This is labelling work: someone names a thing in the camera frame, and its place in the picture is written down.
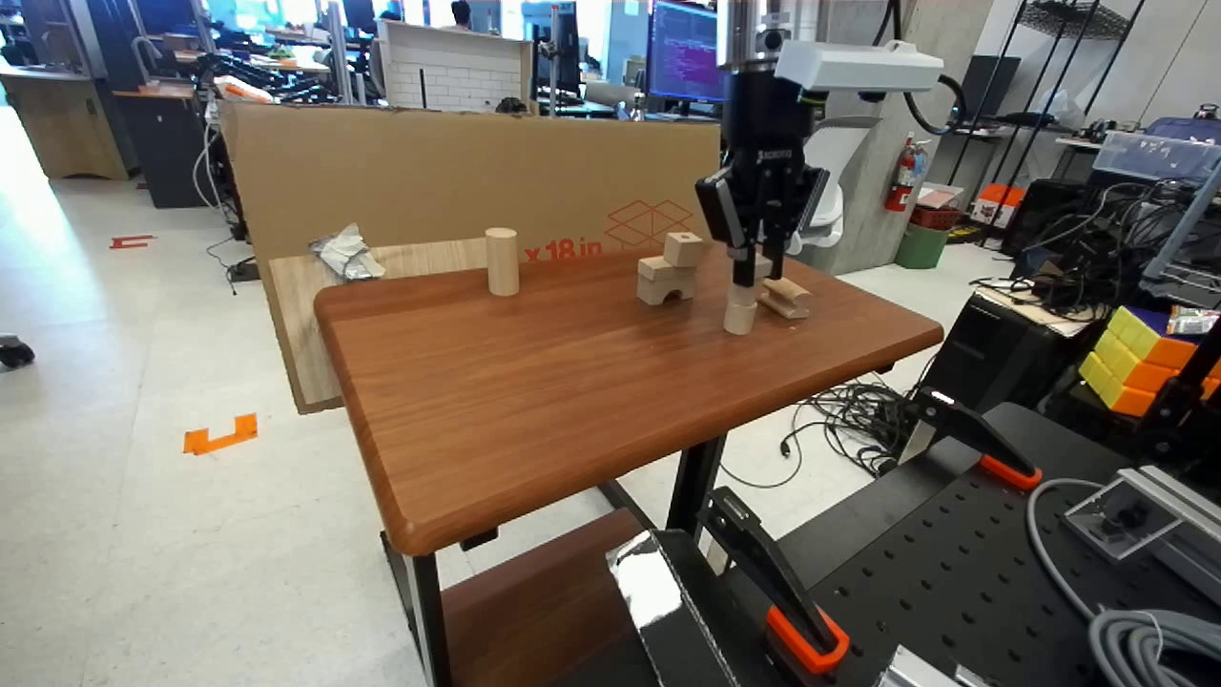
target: cardboard box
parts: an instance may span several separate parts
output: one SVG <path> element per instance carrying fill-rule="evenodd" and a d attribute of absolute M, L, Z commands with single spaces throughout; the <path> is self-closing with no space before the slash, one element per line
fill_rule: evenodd
<path fill-rule="evenodd" d="M 40 81 L 16 68 L 0 81 L 48 178 L 124 178 L 91 81 Z"/>
<path fill-rule="evenodd" d="M 719 129 L 690 120 L 225 103 L 219 129 L 298 409 L 339 402 L 308 316 L 329 282 L 308 243 L 344 223 L 358 223 L 370 248 L 506 223 L 523 262 L 661 251 L 671 227 L 705 236 L 695 178 L 719 161 Z"/>

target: orange tape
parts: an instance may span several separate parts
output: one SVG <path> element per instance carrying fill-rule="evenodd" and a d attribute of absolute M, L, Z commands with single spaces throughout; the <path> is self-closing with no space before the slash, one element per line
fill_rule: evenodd
<path fill-rule="evenodd" d="M 110 251 L 120 251 L 120 248 L 148 248 L 152 236 L 110 236 Z"/>
<path fill-rule="evenodd" d="M 184 433 L 184 451 L 185 454 L 213 454 L 213 451 L 225 451 L 225 446 L 233 446 L 233 441 L 246 441 L 246 440 L 254 440 L 260 433 L 260 418 L 254 418 L 254 413 L 244 413 L 244 416 L 233 416 L 233 431 L 228 433 L 208 433 L 204 426 L 198 426 L 198 431 L 185 431 Z"/>

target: electronic equipment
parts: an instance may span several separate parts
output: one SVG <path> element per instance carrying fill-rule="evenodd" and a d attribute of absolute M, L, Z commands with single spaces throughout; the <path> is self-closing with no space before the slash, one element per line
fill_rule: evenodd
<path fill-rule="evenodd" d="M 1221 507 L 1170 472 L 1119 469 L 1105 487 L 1068 507 L 1063 524 L 1114 566 L 1153 552 L 1221 606 Z"/>
<path fill-rule="evenodd" d="M 344 22 L 353 31 L 378 31 L 375 0 L 344 0 Z"/>
<path fill-rule="evenodd" d="M 719 103 L 715 11 L 677 0 L 657 0 L 647 17 L 647 99 Z"/>
<path fill-rule="evenodd" d="M 1018 66 L 1023 66 L 1018 57 L 993 57 L 993 54 L 970 57 L 970 68 L 962 76 L 958 120 L 993 120 L 999 115 L 1008 86 L 1018 76 Z"/>
<path fill-rule="evenodd" d="M 532 42 L 532 92 L 579 92 L 576 2 L 545 2 L 527 16 Z"/>

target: wooden block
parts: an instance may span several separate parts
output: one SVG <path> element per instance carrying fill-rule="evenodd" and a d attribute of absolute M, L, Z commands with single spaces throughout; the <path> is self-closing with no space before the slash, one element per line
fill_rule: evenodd
<path fill-rule="evenodd" d="M 489 292 L 497 299 L 520 292 L 520 272 L 523 272 L 520 232 L 489 227 L 484 240 L 489 240 Z"/>
<path fill-rule="evenodd" d="M 637 262 L 637 299 L 643 306 L 665 306 L 671 292 L 690 299 L 695 292 L 695 272 L 671 265 L 665 254 L 643 254 Z"/>
<path fill-rule="evenodd" d="M 698 232 L 668 232 L 665 236 L 665 262 L 671 265 L 698 265 L 700 254 L 708 254 L 712 240 L 698 236 Z"/>
<path fill-rule="evenodd" d="M 759 292 L 749 285 L 728 285 L 726 302 L 726 330 L 751 335 L 756 328 Z"/>
<path fill-rule="evenodd" d="M 761 277 L 759 302 L 785 320 L 806 320 L 808 316 L 808 290 L 794 277 Z"/>

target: black metal frame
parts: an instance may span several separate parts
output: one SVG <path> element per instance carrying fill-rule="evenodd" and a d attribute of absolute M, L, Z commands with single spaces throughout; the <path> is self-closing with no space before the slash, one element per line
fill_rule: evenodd
<path fill-rule="evenodd" d="M 450 638 L 447 638 L 447 613 L 441 613 L 441 584 L 437 584 L 437 571 L 436 571 L 436 552 L 403 557 L 403 552 L 392 549 L 386 530 L 381 530 L 381 549 L 386 549 L 386 561 L 389 561 L 389 575 L 392 575 L 396 599 L 401 599 L 401 606 L 408 613 L 408 631 L 414 638 L 424 675 L 436 687 L 455 684 Z"/>
<path fill-rule="evenodd" d="M 726 451 L 726 433 L 681 451 L 668 528 L 677 528 L 686 533 L 698 530 L 698 515 L 719 469 L 719 451 Z M 611 507 L 624 507 L 647 528 L 643 512 L 633 502 L 633 496 L 618 479 L 600 483 L 600 491 L 605 496 Z M 403 606 L 408 631 L 414 638 L 424 675 L 436 687 L 450 687 L 455 671 L 450 671 L 450 642 L 447 642 L 441 584 L 436 571 L 436 552 L 403 557 L 401 549 L 392 549 L 386 530 L 381 530 L 381 549 L 386 549 L 389 575 Z"/>

